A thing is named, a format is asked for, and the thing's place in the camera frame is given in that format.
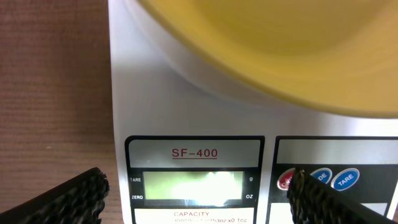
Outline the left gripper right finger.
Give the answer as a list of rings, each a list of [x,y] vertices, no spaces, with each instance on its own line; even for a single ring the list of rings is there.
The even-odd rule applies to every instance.
[[[395,224],[298,167],[294,168],[287,199],[294,224]]]

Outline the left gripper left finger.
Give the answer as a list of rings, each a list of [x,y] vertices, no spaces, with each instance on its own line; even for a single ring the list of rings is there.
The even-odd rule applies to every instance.
[[[1,224],[100,224],[109,194],[106,174],[94,167],[1,213]]]

